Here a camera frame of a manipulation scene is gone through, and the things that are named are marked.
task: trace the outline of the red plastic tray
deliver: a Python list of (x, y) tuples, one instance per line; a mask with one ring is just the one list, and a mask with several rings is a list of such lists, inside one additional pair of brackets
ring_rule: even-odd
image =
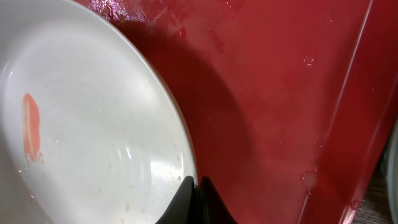
[(398, 1), (78, 2), (168, 84), (237, 222), (351, 222), (398, 109)]

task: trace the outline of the orange spot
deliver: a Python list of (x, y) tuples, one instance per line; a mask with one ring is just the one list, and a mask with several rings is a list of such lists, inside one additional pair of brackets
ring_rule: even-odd
[(33, 97), (26, 93), (22, 100), (22, 130), (24, 135), (24, 152), (27, 163), (29, 158), (36, 161), (40, 150), (40, 116), (39, 108)]

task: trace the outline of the orange sauce stain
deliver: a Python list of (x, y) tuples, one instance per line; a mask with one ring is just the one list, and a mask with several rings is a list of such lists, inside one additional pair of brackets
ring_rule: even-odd
[(33, 161), (40, 159), (40, 116), (39, 108), (33, 97), (26, 93), (22, 100), (22, 131), (24, 136), (24, 152), (27, 163), (29, 158)]

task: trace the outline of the white bowl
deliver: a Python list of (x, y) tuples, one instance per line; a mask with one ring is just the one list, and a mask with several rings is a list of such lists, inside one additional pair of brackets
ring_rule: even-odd
[(187, 175), (153, 69), (72, 1), (0, 0), (0, 223), (155, 223)]

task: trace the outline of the food residue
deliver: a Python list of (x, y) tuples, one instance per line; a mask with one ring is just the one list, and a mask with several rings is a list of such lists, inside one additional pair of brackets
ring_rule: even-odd
[(39, 108), (33, 97), (26, 93), (22, 100), (22, 131), (24, 137), (24, 152), (27, 162), (40, 159), (40, 116)]

